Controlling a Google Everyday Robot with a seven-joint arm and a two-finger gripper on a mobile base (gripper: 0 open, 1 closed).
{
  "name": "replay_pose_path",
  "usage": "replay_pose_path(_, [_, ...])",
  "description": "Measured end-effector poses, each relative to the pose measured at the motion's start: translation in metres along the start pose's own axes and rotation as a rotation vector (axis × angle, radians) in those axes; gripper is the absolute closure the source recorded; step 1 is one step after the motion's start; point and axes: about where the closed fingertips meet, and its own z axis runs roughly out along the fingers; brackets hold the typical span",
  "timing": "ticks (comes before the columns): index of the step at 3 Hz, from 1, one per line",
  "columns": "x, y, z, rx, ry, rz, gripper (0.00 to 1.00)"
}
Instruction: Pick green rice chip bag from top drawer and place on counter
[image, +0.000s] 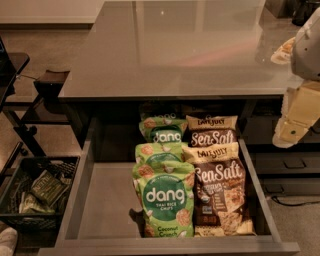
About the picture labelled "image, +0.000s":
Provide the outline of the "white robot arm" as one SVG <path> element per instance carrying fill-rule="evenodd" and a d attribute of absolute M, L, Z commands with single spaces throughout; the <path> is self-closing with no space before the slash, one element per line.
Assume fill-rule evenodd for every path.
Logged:
<path fill-rule="evenodd" d="M 282 116 L 272 139 L 276 147 L 289 148 L 320 119 L 320 8 L 273 53 L 271 61 L 290 64 L 292 73 L 303 79 L 298 88 L 284 93 Z"/>

